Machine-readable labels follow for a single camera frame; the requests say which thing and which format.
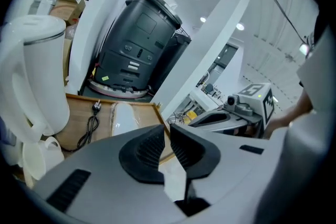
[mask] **cardboard box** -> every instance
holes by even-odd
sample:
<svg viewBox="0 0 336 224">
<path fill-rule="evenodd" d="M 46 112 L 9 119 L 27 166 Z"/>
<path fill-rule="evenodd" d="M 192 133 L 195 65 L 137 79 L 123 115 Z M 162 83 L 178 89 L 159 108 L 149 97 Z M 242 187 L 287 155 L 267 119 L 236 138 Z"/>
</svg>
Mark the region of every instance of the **cardboard box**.
<svg viewBox="0 0 336 224">
<path fill-rule="evenodd" d="M 71 45 L 72 40 L 64 39 L 63 43 L 63 79 L 64 79 L 64 86 L 68 84 L 65 80 L 67 76 L 69 76 L 69 63 L 70 63 L 70 53 L 71 53 Z"/>
<path fill-rule="evenodd" d="M 57 0 L 50 15 L 63 19 L 67 26 L 74 25 L 85 8 L 84 0 Z"/>
</svg>

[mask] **white robot body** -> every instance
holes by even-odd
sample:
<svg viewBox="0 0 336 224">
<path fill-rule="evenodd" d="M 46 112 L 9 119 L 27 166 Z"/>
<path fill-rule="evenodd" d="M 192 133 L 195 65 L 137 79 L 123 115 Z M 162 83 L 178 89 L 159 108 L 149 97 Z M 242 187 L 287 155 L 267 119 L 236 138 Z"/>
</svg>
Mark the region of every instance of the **white robot body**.
<svg viewBox="0 0 336 224">
<path fill-rule="evenodd" d="M 274 112 L 271 83 L 252 83 L 236 95 L 239 96 L 240 103 L 248 104 L 256 114 L 262 116 L 266 128 Z"/>
</svg>

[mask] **kettle lid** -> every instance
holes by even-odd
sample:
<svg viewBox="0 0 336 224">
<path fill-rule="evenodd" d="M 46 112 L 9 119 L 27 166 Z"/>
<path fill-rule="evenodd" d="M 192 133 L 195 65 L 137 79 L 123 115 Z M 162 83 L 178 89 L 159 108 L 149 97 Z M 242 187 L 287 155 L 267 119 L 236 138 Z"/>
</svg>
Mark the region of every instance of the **kettle lid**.
<svg viewBox="0 0 336 224">
<path fill-rule="evenodd" d="M 33 42 L 59 35 L 65 28 L 66 24 L 60 18 L 51 15 L 26 15 L 7 24 L 2 38 L 15 34 L 21 36 L 24 42 Z"/>
</svg>

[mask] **hand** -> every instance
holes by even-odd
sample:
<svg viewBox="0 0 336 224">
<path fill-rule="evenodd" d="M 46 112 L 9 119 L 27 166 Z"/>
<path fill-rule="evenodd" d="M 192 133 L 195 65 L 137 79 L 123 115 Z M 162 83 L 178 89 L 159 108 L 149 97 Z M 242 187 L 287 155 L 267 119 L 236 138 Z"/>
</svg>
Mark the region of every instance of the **hand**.
<svg viewBox="0 0 336 224">
<path fill-rule="evenodd" d="M 275 131 L 278 128 L 285 127 L 285 126 L 287 126 L 286 123 L 281 119 L 270 120 L 266 129 L 265 129 L 264 137 L 269 139 L 271 137 L 273 131 Z"/>
</svg>

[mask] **machine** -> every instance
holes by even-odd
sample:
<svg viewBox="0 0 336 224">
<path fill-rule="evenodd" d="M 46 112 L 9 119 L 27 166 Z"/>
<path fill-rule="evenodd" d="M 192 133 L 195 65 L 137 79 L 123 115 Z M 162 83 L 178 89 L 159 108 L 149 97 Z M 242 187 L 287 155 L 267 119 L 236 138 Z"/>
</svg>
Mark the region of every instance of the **machine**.
<svg viewBox="0 0 336 224">
<path fill-rule="evenodd" d="M 269 141 L 172 124 L 171 148 L 186 171 L 183 200 L 169 199 L 158 172 L 162 125 L 85 146 L 39 180 L 31 199 L 61 223 L 271 223 L 324 158 L 326 144 L 305 141 L 319 133 L 327 142 L 333 117 L 310 114 Z"/>
<path fill-rule="evenodd" d="M 238 129 L 238 134 L 244 134 L 250 125 L 256 128 L 256 137 L 262 138 L 273 112 L 271 84 L 252 83 L 228 96 L 223 107 L 193 119 L 189 126 L 224 134 L 233 134 Z"/>
<path fill-rule="evenodd" d="M 159 90 L 169 72 L 173 69 L 190 42 L 190 37 L 179 33 L 175 33 L 169 40 L 149 80 L 149 85 L 151 86 L 153 94 L 156 94 Z"/>
<path fill-rule="evenodd" d="M 182 22 L 163 0 L 126 0 L 100 52 L 90 86 L 102 94 L 139 98 Z"/>
</svg>

